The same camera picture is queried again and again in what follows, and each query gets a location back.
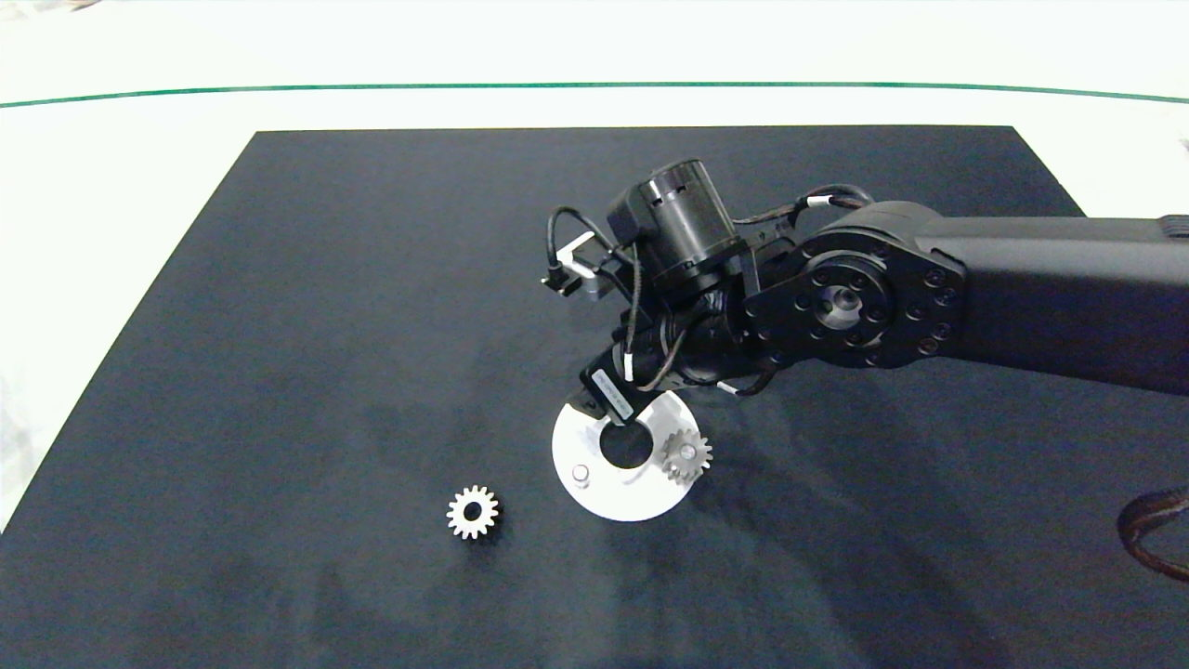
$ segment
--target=gear teeth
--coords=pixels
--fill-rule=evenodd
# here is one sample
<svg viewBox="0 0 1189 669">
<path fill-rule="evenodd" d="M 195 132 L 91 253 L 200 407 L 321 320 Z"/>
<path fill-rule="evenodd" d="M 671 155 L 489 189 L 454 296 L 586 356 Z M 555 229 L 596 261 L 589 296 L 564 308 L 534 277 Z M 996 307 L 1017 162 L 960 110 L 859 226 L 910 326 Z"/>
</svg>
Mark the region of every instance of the gear teeth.
<svg viewBox="0 0 1189 669">
<path fill-rule="evenodd" d="M 663 471 L 669 481 L 691 482 L 710 469 L 713 448 L 696 430 L 678 430 L 665 441 Z"/>
<path fill-rule="evenodd" d="M 466 507 L 472 504 L 479 506 L 479 516 L 467 519 Z M 446 513 L 449 518 L 447 528 L 453 528 L 454 535 L 463 539 L 477 539 L 479 535 L 486 535 L 487 530 L 496 525 L 496 517 L 499 516 L 499 510 L 496 509 L 498 505 L 499 500 L 486 486 L 463 488 L 461 493 L 454 496 L 454 501 L 449 503 L 449 512 Z"/>
</svg>

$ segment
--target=gear hole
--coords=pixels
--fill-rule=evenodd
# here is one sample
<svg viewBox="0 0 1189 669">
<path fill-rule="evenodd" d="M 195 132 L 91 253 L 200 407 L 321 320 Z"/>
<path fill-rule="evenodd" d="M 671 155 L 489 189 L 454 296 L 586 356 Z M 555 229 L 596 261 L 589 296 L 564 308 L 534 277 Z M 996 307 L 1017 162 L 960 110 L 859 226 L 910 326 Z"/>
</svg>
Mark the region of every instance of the gear hole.
<svg viewBox="0 0 1189 669">
<path fill-rule="evenodd" d="M 598 448 L 608 462 L 619 469 L 635 469 L 653 455 L 653 435 L 640 423 L 619 428 L 608 424 L 598 437 Z"/>
</svg>

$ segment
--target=white disc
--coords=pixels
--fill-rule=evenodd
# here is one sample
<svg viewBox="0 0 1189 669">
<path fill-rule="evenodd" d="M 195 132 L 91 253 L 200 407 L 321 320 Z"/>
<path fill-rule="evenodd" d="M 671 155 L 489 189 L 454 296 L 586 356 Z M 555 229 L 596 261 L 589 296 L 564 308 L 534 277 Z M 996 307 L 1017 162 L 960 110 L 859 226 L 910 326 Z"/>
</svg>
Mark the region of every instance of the white disc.
<svg viewBox="0 0 1189 669">
<path fill-rule="evenodd" d="M 586 511 L 610 520 L 648 520 L 677 506 L 693 481 L 672 481 L 665 474 L 665 441 L 678 430 L 698 430 L 693 412 L 668 392 L 640 414 L 637 423 L 653 438 L 653 453 L 640 467 L 621 469 L 599 448 L 599 437 L 611 419 L 596 421 L 571 408 L 561 408 L 553 427 L 553 466 L 574 500 Z"/>
</svg>

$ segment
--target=black cable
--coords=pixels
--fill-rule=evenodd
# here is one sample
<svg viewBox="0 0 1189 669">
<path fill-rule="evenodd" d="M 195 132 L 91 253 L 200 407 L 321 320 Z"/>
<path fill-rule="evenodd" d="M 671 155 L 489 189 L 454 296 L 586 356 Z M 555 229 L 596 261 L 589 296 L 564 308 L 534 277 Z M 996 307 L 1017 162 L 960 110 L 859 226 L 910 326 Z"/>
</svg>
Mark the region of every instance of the black cable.
<svg viewBox="0 0 1189 669">
<path fill-rule="evenodd" d="M 768 209 L 761 214 L 735 220 L 735 225 L 755 225 L 768 220 L 788 216 L 789 222 L 797 221 L 797 215 L 810 206 L 810 197 L 822 195 L 830 196 L 830 203 L 847 209 L 858 209 L 867 204 L 874 204 L 875 198 L 870 193 L 853 183 L 826 183 L 818 185 L 809 193 L 801 195 L 795 201 L 781 204 L 774 209 Z"/>
<path fill-rule="evenodd" d="M 561 261 L 558 260 L 556 236 L 558 219 L 561 217 L 561 214 L 570 214 L 578 219 L 579 222 L 594 233 L 594 238 L 598 239 L 598 242 L 602 244 L 604 248 L 615 254 L 615 257 L 619 258 L 619 261 L 623 264 L 628 264 L 628 257 L 616 248 L 615 244 L 611 242 L 611 239 L 604 234 L 597 225 L 594 225 L 594 221 L 586 217 L 581 212 L 573 207 L 562 206 L 553 209 L 553 213 L 549 214 L 549 220 L 545 226 L 545 253 L 546 259 L 548 259 L 549 263 L 549 269 L 561 267 Z"/>
<path fill-rule="evenodd" d="M 1149 553 L 1144 537 L 1189 512 L 1189 487 L 1140 496 L 1128 504 L 1116 522 L 1122 547 L 1140 564 L 1170 579 L 1189 582 L 1189 566 L 1170 562 Z"/>
<path fill-rule="evenodd" d="M 768 384 L 772 383 L 772 379 L 775 375 L 776 375 L 776 372 L 774 370 L 765 372 L 763 374 L 760 375 L 759 379 L 755 380 L 754 384 L 751 384 L 747 389 L 743 389 L 742 391 L 735 391 L 735 396 L 738 397 L 738 398 L 749 398 L 751 396 L 756 396 L 761 391 L 763 391 L 765 389 L 768 387 Z"/>
<path fill-rule="evenodd" d="M 640 292 L 643 289 L 643 276 L 640 272 L 640 248 L 631 245 L 631 307 L 628 311 L 628 337 L 624 342 L 624 374 L 628 381 L 633 380 L 631 372 L 627 366 L 631 365 L 631 346 L 636 340 L 636 314 L 640 311 Z"/>
<path fill-rule="evenodd" d="M 665 356 L 665 365 L 661 366 L 660 372 L 656 373 L 656 377 L 652 381 L 649 381 L 647 386 L 642 386 L 640 389 L 641 392 L 650 393 L 655 391 L 658 386 L 661 385 L 661 381 L 665 380 L 665 377 L 669 373 L 671 370 L 673 370 L 673 361 L 677 360 L 677 354 L 678 352 L 681 351 L 681 345 L 685 342 L 685 336 L 688 333 L 690 328 L 686 327 L 685 329 L 681 330 L 680 334 L 678 334 L 677 340 L 673 342 L 673 348 L 669 349 L 668 355 Z"/>
</svg>

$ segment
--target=robotic arm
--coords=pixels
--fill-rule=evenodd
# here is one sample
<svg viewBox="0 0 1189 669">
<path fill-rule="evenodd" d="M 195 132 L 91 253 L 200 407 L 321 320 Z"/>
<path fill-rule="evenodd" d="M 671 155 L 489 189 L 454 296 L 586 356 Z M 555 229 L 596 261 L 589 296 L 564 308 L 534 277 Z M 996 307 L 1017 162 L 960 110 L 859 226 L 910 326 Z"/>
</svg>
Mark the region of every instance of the robotic arm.
<svg viewBox="0 0 1189 669">
<path fill-rule="evenodd" d="M 818 206 L 848 213 L 795 234 L 798 214 Z M 590 232 L 558 250 L 564 214 Z M 629 301 L 570 399 L 590 418 L 631 424 L 679 389 L 756 395 L 809 359 L 895 368 L 946 356 L 1189 396 L 1185 215 L 945 217 L 830 184 L 734 220 L 690 159 L 628 188 L 608 221 L 614 241 L 555 210 L 542 279 Z M 740 389 L 742 378 L 753 381 Z M 1185 511 L 1189 490 L 1137 499 L 1118 523 L 1125 548 L 1189 581 L 1189 567 L 1139 545 Z"/>
</svg>

